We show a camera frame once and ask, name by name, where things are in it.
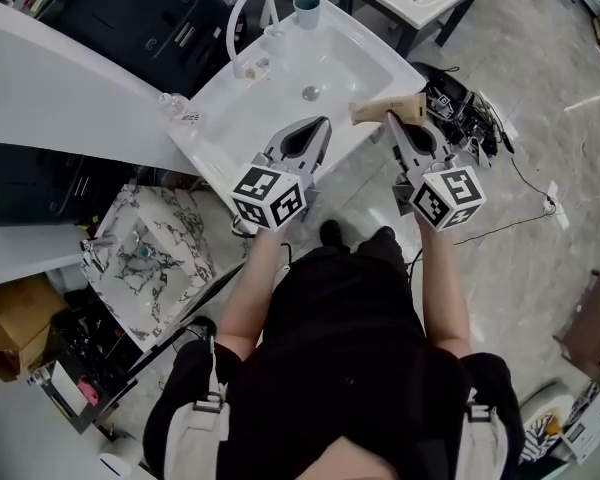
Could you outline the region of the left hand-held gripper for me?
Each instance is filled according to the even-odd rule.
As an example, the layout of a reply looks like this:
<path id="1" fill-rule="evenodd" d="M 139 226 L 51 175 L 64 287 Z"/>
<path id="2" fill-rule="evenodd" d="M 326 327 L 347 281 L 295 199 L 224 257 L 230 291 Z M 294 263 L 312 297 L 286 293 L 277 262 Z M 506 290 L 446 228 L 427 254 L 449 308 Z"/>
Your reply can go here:
<path id="1" fill-rule="evenodd" d="M 331 134 L 329 118 L 303 118 L 276 132 L 251 161 L 230 163 L 228 196 L 237 216 L 271 231 L 304 220 L 318 196 L 315 174 Z"/>

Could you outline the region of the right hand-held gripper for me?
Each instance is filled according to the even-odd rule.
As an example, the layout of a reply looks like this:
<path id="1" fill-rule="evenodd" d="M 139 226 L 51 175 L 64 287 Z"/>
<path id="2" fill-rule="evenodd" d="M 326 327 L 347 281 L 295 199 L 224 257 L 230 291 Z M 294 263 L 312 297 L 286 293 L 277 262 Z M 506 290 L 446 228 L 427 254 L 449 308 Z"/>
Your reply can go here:
<path id="1" fill-rule="evenodd" d="M 474 169 L 450 154 L 442 131 L 430 120 L 405 124 L 393 111 L 386 125 L 402 164 L 412 167 L 392 187 L 400 214 L 419 215 L 436 232 L 468 222 L 487 199 Z M 431 158 L 444 159 L 424 165 Z"/>

